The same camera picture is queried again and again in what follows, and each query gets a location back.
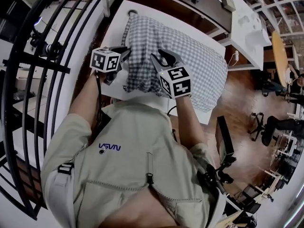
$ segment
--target power outlet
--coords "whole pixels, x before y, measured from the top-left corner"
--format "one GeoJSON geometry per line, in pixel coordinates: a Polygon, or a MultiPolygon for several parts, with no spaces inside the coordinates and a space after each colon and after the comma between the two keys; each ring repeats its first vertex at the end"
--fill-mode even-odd
{"type": "Polygon", "coordinates": [[[238,51],[236,51],[235,59],[236,59],[236,61],[238,61],[238,51]]]}

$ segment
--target buckle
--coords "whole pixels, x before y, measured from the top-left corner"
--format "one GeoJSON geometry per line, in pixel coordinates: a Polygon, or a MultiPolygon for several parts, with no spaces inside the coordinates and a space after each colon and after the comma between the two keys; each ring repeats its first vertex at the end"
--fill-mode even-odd
{"type": "Polygon", "coordinates": [[[72,162],[64,163],[58,166],[58,173],[71,175],[73,168],[74,168],[74,163],[72,162]]]}

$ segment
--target computer monitor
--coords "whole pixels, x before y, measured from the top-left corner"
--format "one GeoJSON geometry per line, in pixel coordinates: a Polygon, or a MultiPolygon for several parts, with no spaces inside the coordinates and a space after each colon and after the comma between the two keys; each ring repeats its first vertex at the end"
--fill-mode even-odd
{"type": "Polygon", "coordinates": [[[219,116],[215,130],[215,138],[217,141],[217,149],[220,163],[227,161],[234,154],[232,141],[224,116],[219,116]]]}

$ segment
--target person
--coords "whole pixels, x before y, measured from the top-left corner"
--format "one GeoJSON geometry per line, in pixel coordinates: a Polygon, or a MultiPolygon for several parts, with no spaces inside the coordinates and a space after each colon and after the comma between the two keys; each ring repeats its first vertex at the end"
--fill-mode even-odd
{"type": "Polygon", "coordinates": [[[165,113],[117,102],[103,108],[110,120],[89,145],[97,98],[93,74],[45,155],[42,190],[55,217],[65,212],[62,199],[71,190],[58,195],[50,183],[63,187],[67,178],[62,175],[72,173],[74,178],[73,206],[68,208],[72,218],[68,224],[58,218],[60,224],[72,227],[75,223],[77,228],[211,227],[217,199],[199,182],[197,173],[206,172],[207,164],[214,166],[214,161],[190,97],[176,99],[181,144],[174,140],[165,113]],[[62,171],[67,165],[70,169],[62,171]]]}
{"type": "Polygon", "coordinates": [[[264,92],[273,92],[275,91],[277,96],[284,96],[286,100],[290,95],[295,96],[301,92],[302,86],[304,86],[304,74],[300,74],[300,71],[294,69],[294,67],[288,64],[290,69],[290,79],[291,83],[288,85],[288,88],[284,88],[281,83],[276,69],[268,69],[267,71],[271,75],[271,83],[264,85],[264,92]]]}
{"type": "Polygon", "coordinates": [[[295,119],[277,120],[275,128],[277,130],[293,131],[294,136],[304,138],[304,121],[295,119]]]}

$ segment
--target beige shirt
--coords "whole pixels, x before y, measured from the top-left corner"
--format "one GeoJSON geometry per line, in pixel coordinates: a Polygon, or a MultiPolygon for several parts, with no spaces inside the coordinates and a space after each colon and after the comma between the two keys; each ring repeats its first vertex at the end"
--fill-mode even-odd
{"type": "Polygon", "coordinates": [[[43,190],[48,175],[73,160],[76,226],[95,228],[147,188],[146,174],[151,173],[150,187],[178,224],[206,227],[210,194],[202,191],[196,174],[213,164],[207,146],[200,143],[188,151],[175,142],[169,118],[157,109],[119,102],[103,111],[111,121],[90,146],[88,122],[76,114],[65,118],[44,159],[43,190]]]}

